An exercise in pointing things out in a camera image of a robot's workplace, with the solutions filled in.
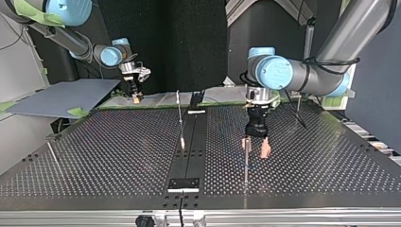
metal bracket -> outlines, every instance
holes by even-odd
[[[167,191],[168,193],[199,193],[200,179],[171,179]]]

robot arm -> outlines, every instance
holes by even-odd
[[[351,1],[316,58],[287,60],[274,48],[253,48],[247,78],[272,90],[342,96],[350,83],[348,68],[399,5],[396,0]]]
[[[26,0],[26,2],[38,11],[60,16],[66,26],[84,24],[92,11],[91,0]],[[124,75],[124,80],[129,84],[130,96],[133,97],[133,101],[139,103],[142,100],[140,83],[144,82],[151,72],[142,63],[137,67],[137,63],[133,60],[136,55],[132,53],[128,39],[114,40],[111,46],[92,44],[87,37],[68,27],[45,26],[18,15],[14,7],[14,0],[0,0],[0,12],[19,24],[31,26],[39,31],[46,38],[69,50],[75,59],[80,61],[95,59],[102,67],[119,67]]]

pink object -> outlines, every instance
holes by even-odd
[[[271,146],[269,144],[269,139],[266,138],[262,143],[262,148],[260,151],[260,158],[267,159],[271,156]]]

perforated metal table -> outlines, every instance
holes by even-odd
[[[48,217],[76,224],[66,220],[74,214],[80,224],[103,218],[110,226],[134,226],[128,219],[141,214],[172,225],[194,214],[212,226],[226,223],[221,214],[244,224],[282,223],[277,214],[288,223],[400,224],[400,166],[317,106],[301,110],[306,129],[288,109],[268,117],[271,158],[258,157],[261,141],[253,139],[247,186],[240,106],[186,114],[185,150],[176,109],[96,111],[54,144],[58,161],[43,147],[0,177],[0,226]],[[185,178],[200,179],[200,192],[167,193],[170,179]]]

gray wall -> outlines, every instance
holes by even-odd
[[[346,114],[398,152],[401,151],[401,9],[390,26],[360,54]]]

